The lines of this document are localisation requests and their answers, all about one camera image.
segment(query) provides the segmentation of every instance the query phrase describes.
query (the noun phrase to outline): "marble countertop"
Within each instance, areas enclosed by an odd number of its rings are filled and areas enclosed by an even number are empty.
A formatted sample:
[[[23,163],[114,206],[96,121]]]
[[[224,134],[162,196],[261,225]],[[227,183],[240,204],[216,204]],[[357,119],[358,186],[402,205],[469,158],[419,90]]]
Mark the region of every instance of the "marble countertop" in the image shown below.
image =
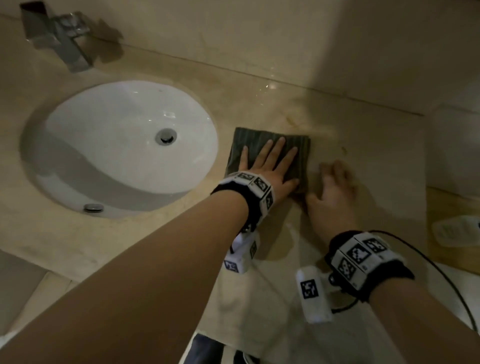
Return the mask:
[[[310,135],[311,186],[319,178],[319,162],[343,159],[358,179],[364,227],[388,230],[425,246],[422,117],[91,38],[82,47],[95,57],[95,68],[71,74],[53,51],[35,50],[24,40],[19,21],[0,17],[0,35],[0,249],[10,254],[83,280],[206,197],[224,174],[238,126]],[[122,219],[70,211],[29,182],[19,153],[22,130],[45,105],[122,79],[167,83],[197,99],[216,125],[216,161],[196,189],[157,211]],[[381,346],[363,348],[361,337],[370,340],[375,333],[365,336],[360,331],[376,325],[365,307],[357,307],[361,315],[352,310],[329,324],[333,329],[328,335],[301,317],[294,274],[321,257],[309,244],[314,236],[301,209],[285,202],[265,220],[260,234],[262,246],[253,269],[243,276],[220,271],[199,330],[274,363],[305,362],[304,353],[343,362],[356,349],[366,358],[377,358]],[[392,245],[421,277],[424,264]],[[340,344],[345,335],[356,338],[351,350]]]

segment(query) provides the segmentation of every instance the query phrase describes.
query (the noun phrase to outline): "gray cloth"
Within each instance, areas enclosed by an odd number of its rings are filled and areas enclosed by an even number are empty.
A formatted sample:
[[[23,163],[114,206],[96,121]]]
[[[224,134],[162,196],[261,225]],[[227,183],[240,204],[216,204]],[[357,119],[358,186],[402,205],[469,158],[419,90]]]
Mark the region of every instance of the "gray cloth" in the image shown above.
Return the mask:
[[[291,148],[296,146],[299,149],[292,165],[285,175],[285,180],[299,178],[300,185],[297,187],[295,193],[307,192],[307,160],[311,142],[310,137],[307,135],[282,135],[262,130],[236,128],[233,135],[233,143],[230,150],[230,157],[228,157],[225,175],[239,170],[240,156],[243,146],[248,147],[248,167],[250,168],[268,139],[272,139],[276,142],[282,136],[285,137],[286,142],[280,153],[280,157],[278,158],[278,163]]]

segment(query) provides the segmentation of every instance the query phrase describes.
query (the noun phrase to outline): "wristband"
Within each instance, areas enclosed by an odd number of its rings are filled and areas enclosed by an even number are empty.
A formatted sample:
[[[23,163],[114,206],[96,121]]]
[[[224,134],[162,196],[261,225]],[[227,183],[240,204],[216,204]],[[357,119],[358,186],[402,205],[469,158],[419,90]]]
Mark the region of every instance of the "wristband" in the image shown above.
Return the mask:
[[[333,270],[330,283],[368,302],[373,289],[390,278],[414,279],[403,257],[369,232],[346,231],[330,242],[325,261]]]
[[[255,231],[275,202],[272,185],[261,175],[251,172],[235,172],[229,174],[212,191],[231,190],[241,194],[248,205],[248,218],[241,232]]]

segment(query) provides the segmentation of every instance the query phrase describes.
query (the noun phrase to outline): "backsplash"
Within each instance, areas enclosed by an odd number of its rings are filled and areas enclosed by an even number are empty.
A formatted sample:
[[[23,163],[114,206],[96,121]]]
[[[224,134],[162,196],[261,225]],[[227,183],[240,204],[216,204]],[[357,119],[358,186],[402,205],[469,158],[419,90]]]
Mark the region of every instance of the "backsplash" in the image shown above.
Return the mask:
[[[19,0],[0,12],[19,17]],[[47,0],[97,37],[427,113],[480,73],[474,0]]]

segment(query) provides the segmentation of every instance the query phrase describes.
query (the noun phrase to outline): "white object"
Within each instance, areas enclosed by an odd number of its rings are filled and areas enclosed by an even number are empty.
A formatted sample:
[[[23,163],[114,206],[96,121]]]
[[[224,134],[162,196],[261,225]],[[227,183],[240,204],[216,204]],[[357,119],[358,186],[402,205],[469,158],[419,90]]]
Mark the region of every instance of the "white object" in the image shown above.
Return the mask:
[[[214,124],[191,96],[169,85],[123,81],[89,88],[29,123],[22,157],[53,199],[95,216],[165,206],[195,188],[215,161]],[[174,141],[156,139],[165,129]]]
[[[442,246],[480,246],[480,218],[462,215],[432,224],[435,239]]]
[[[231,249],[223,261],[227,270],[243,274],[251,266],[258,248],[260,247],[260,238],[258,232],[240,233],[232,243]]]
[[[332,309],[325,294],[321,276],[321,271],[314,266],[297,270],[297,288],[303,314],[309,324],[333,321]]]

